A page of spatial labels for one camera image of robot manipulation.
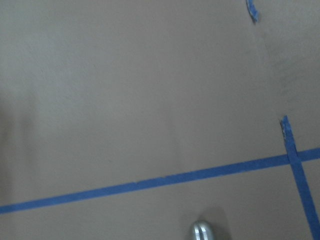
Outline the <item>steel muddler black tip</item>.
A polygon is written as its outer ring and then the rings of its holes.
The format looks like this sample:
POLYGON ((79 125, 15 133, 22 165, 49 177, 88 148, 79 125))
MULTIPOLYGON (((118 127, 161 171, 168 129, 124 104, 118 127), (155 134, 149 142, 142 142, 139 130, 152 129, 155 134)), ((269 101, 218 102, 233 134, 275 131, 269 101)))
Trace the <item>steel muddler black tip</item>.
POLYGON ((205 220, 195 221, 190 228, 191 240, 215 240, 215 235, 210 224, 205 220))

